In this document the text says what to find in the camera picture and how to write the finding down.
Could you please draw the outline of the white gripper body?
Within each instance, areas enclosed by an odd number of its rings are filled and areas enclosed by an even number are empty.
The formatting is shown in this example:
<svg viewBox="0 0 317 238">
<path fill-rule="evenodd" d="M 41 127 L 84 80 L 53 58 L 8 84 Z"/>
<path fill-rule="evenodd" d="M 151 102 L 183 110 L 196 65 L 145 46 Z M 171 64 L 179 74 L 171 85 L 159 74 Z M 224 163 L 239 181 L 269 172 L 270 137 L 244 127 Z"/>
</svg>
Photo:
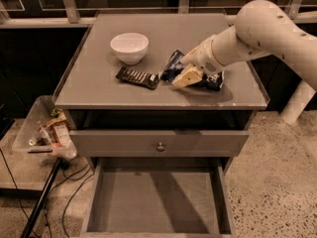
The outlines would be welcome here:
<svg viewBox="0 0 317 238">
<path fill-rule="evenodd" d="M 216 60 L 213 54 L 213 41 L 214 37 L 211 36 L 191 51 L 193 64 L 210 75 L 224 70 L 224 67 Z"/>
</svg>

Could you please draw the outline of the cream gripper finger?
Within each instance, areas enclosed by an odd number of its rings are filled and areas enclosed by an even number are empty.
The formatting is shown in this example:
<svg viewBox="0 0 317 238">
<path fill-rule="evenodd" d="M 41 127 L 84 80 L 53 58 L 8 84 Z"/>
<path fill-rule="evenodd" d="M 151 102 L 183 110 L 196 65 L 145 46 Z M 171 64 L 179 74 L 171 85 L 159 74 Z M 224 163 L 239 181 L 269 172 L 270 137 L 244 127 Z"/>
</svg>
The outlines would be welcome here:
<svg viewBox="0 0 317 238">
<path fill-rule="evenodd" d="M 203 71 L 196 66 L 189 64 L 173 81 L 172 85 L 178 88 L 186 87 L 199 82 L 202 79 Z"/>
<path fill-rule="evenodd" d="M 181 63 L 184 66 L 188 66 L 188 65 L 196 65 L 197 64 L 197 50 L 198 48 L 195 47 L 193 50 L 191 50 L 188 54 L 186 54 L 182 59 L 181 59 Z"/>
</svg>

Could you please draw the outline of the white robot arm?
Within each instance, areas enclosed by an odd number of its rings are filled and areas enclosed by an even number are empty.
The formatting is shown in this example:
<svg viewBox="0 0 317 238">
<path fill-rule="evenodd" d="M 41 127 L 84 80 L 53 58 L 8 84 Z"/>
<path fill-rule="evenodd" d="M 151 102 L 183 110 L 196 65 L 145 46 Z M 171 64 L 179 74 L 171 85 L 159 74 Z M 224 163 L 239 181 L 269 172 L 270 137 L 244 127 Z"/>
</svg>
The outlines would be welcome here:
<svg viewBox="0 0 317 238">
<path fill-rule="evenodd" d="M 224 71 L 231 63 L 274 55 L 301 82 L 281 113 L 294 123 L 317 92 L 317 37 L 298 28 L 275 4 L 255 0 L 241 8 L 235 24 L 204 40 L 181 59 L 184 70 L 172 82 L 178 88 L 194 84 L 205 74 Z"/>
</svg>

